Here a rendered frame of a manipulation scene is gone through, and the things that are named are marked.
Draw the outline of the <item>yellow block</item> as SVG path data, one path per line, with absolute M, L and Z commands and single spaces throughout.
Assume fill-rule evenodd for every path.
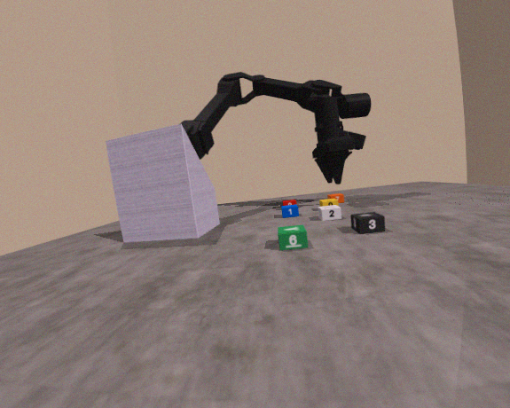
M 327 200 L 319 200 L 319 206 L 332 206 L 337 205 L 339 206 L 339 201 L 337 199 L 327 199 Z

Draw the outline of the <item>orange block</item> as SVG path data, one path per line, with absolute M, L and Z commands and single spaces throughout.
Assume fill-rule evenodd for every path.
M 341 193 L 328 194 L 327 198 L 328 199 L 337 199 L 339 201 L 339 203 L 343 203 L 344 202 L 344 197 L 343 197 L 343 194 L 341 194 Z

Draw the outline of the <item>green block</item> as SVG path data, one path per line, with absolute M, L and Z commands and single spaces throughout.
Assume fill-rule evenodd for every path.
M 304 225 L 278 228 L 279 250 L 302 249 L 308 247 L 307 231 Z

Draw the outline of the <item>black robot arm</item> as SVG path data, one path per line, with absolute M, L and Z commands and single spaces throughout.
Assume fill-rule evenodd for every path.
M 247 79 L 253 84 L 253 91 L 244 98 L 241 97 L 240 78 Z M 371 98 L 368 93 L 346 95 L 342 94 L 341 90 L 341 85 L 324 80 L 297 83 L 242 72 L 229 74 L 219 80 L 216 95 L 201 113 L 194 120 L 183 120 L 180 123 L 201 160 L 214 146 L 212 130 L 229 107 L 247 104 L 257 96 L 266 95 L 297 102 L 303 109 L 314 113 L 315 122 L 339 116 L 342 119 L 365 117 L 370 113 Z

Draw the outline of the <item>blue block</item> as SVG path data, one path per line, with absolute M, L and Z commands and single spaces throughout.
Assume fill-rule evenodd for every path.
M 299 209 L 297 205 L 281 206 L 281 208 L 283 218 L 299 216 Z

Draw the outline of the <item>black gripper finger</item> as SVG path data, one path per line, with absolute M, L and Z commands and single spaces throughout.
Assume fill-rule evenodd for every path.
M 341 183 L 344 163 L 351 153 L 330 153 L 323 156 L 336 184 Z
M 317 165 L 321 169 L 323 175 L 326 178 L 327 183 L 332 183 L 333 182 L 333 176 L 332 176 L 329 168 L 327 167 L 325 159 L 324 158 L 320 158 L 320 159 L 315 159 L 314 161 L 317 163 Z

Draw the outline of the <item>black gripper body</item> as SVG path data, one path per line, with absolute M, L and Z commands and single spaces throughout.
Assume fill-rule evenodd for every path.
M 324 158 L 330 153 L 342 153 L 356 149 L 356 141 L 351 136 L 340 137 L 342 121 L 338 117 L 321 119 L 315 122 L 318 134 L 317 147 L 312 152 L 313 159 Z

